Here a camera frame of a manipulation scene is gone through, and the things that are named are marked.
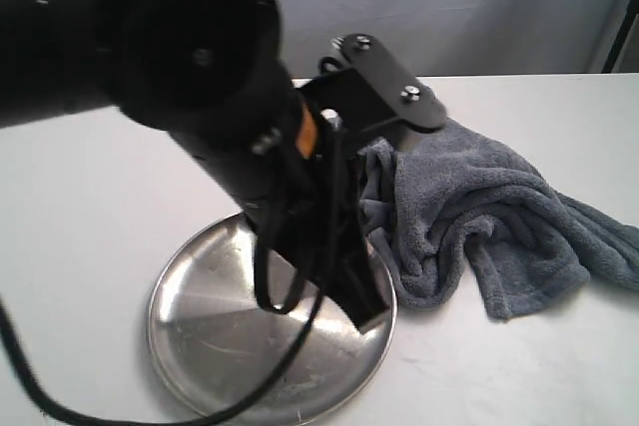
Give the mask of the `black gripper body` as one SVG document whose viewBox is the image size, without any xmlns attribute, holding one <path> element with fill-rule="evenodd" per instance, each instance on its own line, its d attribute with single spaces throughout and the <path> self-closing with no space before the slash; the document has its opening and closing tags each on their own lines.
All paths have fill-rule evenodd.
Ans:
<svg viewBox="0 0 639 426">
<path fill-rule="evenodd" d="M 354 155 L 369 123 L 352 103 L 372 90 L 352 69 L 323 74 L 301 89 L 284 69 L 261 78 L 275 143 L 263 151 L 271 177 L 259 215 L 259 306 L 287 314 L 312 282 L 357 330 L 369 331 L 389 305 L 362 232 Z"/>
</svg>

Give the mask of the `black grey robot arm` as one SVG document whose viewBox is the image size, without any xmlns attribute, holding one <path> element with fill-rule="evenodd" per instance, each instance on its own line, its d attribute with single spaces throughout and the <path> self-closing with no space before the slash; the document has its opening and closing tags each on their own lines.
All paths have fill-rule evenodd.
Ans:
<svg viewBox="0 0 639 426">
<path fill-rule="evenodd" d="M 277 0 L 1 0 L 1 124 L 114 106 L 167 133 L 248 217 L 261 309 L 291 311 L 311 281 L 368 330 L 388 305 L 341 129 L 280 43 Z"/>
</svg>

